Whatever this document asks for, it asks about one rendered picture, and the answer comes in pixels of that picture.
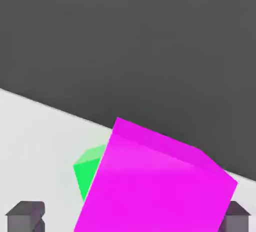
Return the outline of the large magenta box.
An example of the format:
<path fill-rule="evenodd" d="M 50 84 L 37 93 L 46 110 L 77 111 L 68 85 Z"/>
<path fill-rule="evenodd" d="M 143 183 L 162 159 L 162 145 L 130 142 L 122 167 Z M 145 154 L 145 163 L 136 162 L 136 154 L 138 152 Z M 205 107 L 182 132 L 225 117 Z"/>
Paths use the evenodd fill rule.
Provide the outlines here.
<path fill-rule="evenodd" d="M 218 232 L 237 184 L 203 151 L 117 118 L 74 232 Z"/>

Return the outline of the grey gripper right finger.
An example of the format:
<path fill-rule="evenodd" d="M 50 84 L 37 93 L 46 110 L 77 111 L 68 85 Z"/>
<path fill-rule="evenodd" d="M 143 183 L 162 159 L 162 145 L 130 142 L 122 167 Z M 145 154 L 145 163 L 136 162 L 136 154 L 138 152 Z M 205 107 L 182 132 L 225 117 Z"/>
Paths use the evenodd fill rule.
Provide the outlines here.
<path fill-rule="evenodd" d="M 231 201 L 219 232 L 249 232 L 249 217 L 251 214 L 236 201 Z"/>

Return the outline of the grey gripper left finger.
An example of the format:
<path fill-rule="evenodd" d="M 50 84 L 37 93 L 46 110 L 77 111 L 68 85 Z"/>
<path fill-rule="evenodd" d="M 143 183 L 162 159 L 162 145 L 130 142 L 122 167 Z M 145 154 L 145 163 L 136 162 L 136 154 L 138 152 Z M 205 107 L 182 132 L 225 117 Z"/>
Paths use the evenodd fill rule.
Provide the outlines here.
<path fill-rule="evenodd" d="M 20 201 L 7 214 L 7 232 L 45 232 L 45 203 Z"/>

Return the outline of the small green cube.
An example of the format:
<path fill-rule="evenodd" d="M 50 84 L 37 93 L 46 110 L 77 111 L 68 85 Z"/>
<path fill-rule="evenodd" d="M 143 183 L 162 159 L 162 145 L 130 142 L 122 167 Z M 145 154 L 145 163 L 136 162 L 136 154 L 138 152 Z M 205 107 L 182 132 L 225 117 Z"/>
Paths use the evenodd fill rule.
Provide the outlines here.
<path fill-rule="evenodd" d="M 89 192 L 90 186 L 92 184 L 105 149 L 105 144 L 89 148 L 73 165 L 73 169 L 83 201 L 85 201 L 85 198 Z"/>

